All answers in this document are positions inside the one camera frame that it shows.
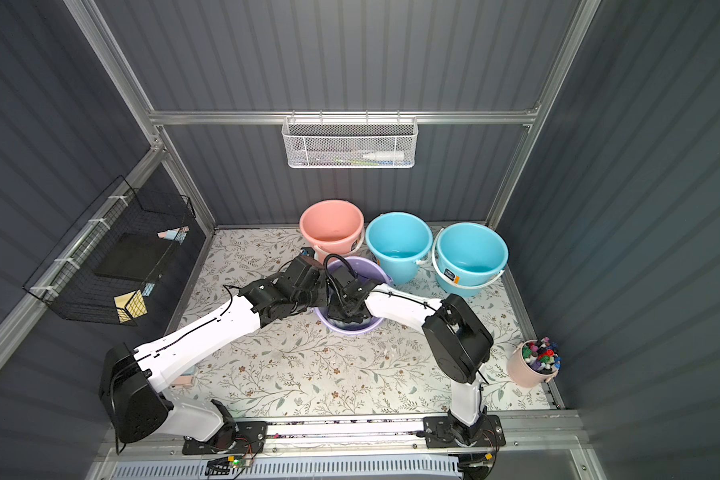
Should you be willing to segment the purple plastic bucket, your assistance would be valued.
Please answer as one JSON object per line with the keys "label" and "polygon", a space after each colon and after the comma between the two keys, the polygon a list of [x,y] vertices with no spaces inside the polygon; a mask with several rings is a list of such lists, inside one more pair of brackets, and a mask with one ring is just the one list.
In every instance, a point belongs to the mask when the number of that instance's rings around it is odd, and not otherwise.
{"label": "purple plastic bucket", "polygon": [[[377,280],[388,285],[392,284],[392,279],[374,261],[360,256],[349,256],[346,257],[346,260],[360,277]],[[313,312],[327,328],[349,336],[368,333],[383,321],[380,317],[369,317],[360,323],[347,323],[328,317],[326,308],[316,308]]]}

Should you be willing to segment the pink plastic bucket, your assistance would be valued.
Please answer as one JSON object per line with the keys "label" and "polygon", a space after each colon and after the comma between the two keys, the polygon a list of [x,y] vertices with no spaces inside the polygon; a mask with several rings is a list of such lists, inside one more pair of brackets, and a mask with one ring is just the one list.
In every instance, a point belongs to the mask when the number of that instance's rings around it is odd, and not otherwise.
{"label": "pink plastic bucket", "polygon": [[328,254],[357,253],[364,241],[365,219],[361,210],[345,200],[324,200],[308,207],[301,215],[302,236],[322,261]]}

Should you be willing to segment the teal plastic bucket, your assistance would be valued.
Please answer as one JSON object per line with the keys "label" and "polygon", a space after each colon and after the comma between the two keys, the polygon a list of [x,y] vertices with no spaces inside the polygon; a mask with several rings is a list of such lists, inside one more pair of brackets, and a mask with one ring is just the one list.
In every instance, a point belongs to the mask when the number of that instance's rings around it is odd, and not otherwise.
{"label": "teal plastic bucket", "polygon": [[434,242],[431,228],[407,212],[381,214],[366,229],[366,243],[395,285],[413,280]]}
{"label": "teal plastic bucket", "polygon": [[464,298],[478,295],[504,273],[509,249],[494,230],[462,222],[441,229],[431,251],[438,285]]}

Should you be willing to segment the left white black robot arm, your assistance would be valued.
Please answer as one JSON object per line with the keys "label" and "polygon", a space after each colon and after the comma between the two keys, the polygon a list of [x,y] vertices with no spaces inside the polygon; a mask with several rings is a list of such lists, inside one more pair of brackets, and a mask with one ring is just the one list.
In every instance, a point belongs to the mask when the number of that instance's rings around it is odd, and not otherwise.
{"label": "left white black robot arm", "polygon": [[219,401],[176,396],[172,383],[190,367],[233,341],[327,303],[324,266],[304,248],[275,273],[244,287],[229,286],[225,303],[200,319],[131,349],[110,349],[104,359],[99,398],[117,445],[150,435],[181,436],[204,453],[220,452],[243,439]]}

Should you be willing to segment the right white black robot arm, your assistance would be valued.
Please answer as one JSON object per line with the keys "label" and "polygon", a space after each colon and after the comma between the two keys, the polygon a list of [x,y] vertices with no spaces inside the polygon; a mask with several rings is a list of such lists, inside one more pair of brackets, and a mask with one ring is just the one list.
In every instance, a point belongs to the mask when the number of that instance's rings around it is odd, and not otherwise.
{"label": "right white black robot arm", "polygon": [[329,254],[326,269],[327,317],[341,323],[381,318],[423,333],[440,370],[452,381],[449,414],[463,428],[481,421],[480,367],[490,359],[493,337],[464,298],[442,300],[400,291],[363,277],[349,260]]}

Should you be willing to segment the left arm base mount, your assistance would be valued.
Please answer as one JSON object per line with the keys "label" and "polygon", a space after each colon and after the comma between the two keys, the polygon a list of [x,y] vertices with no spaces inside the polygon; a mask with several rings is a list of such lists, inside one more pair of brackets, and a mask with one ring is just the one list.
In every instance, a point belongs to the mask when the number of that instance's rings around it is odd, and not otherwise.
{"label": "left arm base mount", "polygon": [[267,429],[268,423],[264,421],[237,422],[234,427],[225,424],[209,440],[199,441],[186,437],[182,454],[191,456],[258,453],[264,447]]}

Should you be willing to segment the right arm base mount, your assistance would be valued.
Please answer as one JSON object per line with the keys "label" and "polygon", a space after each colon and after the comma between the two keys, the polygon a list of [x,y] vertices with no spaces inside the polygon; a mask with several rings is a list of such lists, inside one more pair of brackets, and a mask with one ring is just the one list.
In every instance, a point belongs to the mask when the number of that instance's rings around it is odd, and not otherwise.
{"label": "right arm base mount", "polygon": [[430,449],[438,448],[502,448],[506,445],[501,421],[496,415],[481,414],[477,423],[465,426],[451,415],[423,419],[423,429],[416,432]]}

